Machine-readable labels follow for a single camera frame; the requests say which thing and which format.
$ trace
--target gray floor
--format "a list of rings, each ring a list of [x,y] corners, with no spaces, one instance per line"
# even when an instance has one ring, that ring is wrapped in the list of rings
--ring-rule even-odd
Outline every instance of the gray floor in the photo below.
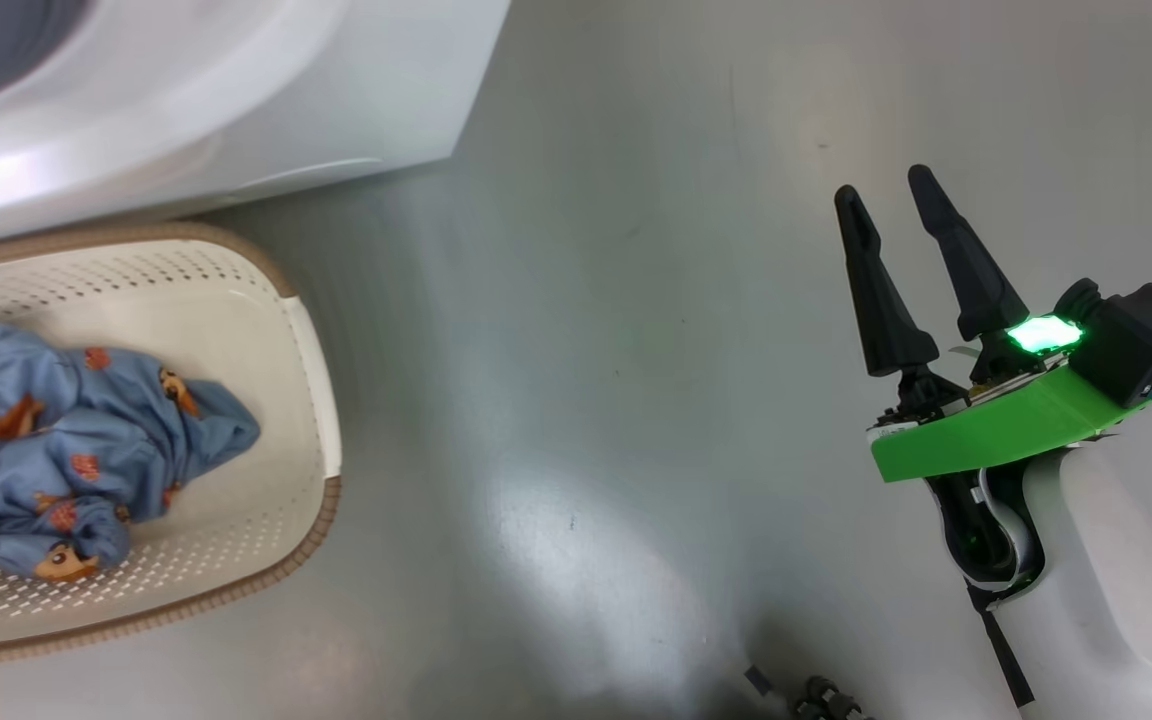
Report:
[[[931,497],[863,441],[895,388],[831,196],[859,188],[955,344],[915,161],[1033,309],[1152,279],[1152,5],[517,0],[456,158],[207,218],[314,313],[329,541],[250,600],[0,667],[0,717],[758,717],[750,660],[884,720],[1016,717]],[[1152,415],[1124,434],[1149,478]]]

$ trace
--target glowing green led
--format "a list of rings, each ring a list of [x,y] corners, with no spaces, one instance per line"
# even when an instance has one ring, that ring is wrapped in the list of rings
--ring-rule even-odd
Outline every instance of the glowing green led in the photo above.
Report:
[[[1074,344],[1083,339],[1078,325],[1066,323],[1055,314],[1043,314],[1030,318],[1007,331],[1025,353],[1043,353],[1056,350],[1060,347]]]

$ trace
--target white plastic basket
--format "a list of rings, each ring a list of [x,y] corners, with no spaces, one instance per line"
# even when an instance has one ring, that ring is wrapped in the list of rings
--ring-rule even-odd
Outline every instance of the white plastic basket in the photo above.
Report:
[[[199,223],[1,243],[0,323],[160,357],[223,382],[262,424],[189,484],[132,554],[76,583],[0,570],[0,660],[136,632],[268,588],[321,544],[339,497],[332,382],[305,306],[259,250]]]

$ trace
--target blue cloth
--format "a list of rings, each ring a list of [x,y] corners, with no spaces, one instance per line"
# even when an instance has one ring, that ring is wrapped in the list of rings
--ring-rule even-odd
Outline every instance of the blue cloth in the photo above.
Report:
[[[164,515],[177,488],[260,435],[218,382],[185,386],[141,353],[55,350],[0,325],[0,425],[26,396],[41,404],[32,432],[0,430],[0,568],[23,577],[120,564],[128,523]]]

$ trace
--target brown woven trim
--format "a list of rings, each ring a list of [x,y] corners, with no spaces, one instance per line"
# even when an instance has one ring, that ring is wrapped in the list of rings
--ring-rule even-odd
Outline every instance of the brown woven trim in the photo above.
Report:
[[[283,272],[265,255],[265,251],[238,237],[237,234],[223,232],[223,229],[205,223],[128,225],[128,227],[60,232],[23,240],[9,240],[0,242],[0,263],[37,258],[37,256],[52,255],[52,252],[84,250],[88,247],[123,245],[123,243],[129,242],[157,240],[196,240],[225,247],[225,249],[242,255],[262,273],[265,273],[279,297],[296,296],[291,283],[287,282]]]
[[[296,546],[289,555],[279,560],[259,573],[248,575],[243,579],[235,579],[233,583],[212,589],[205,593],[189,597],[185,600],[170,602],[153,611],[137,612],[136,615],[128,615],[116,620],[108,620],[105,623],[94,626],[83,626],[63,632],[52,632],[36,635],[32,638],[18,641],[0,642],[0,662],[9,660],[24,660],[28,657],[48,655],[52,652],[82,647],[86,644],[96,644],[114,638],[124,637],[141,630],[160,628],[175,623],[177,620],[192,617],[202,612],[211,611],[214,607],[236,601],[238,598],[248,597],[270,588],[280,579],[287,578],[296,571],[305,561],[314,554],[321,546],[335,511],[340,502],[340,477],[328,478],[323,492],[323,505],[319,507],[319,515],[314,518],[314,526],[310,528],[305,539]]]

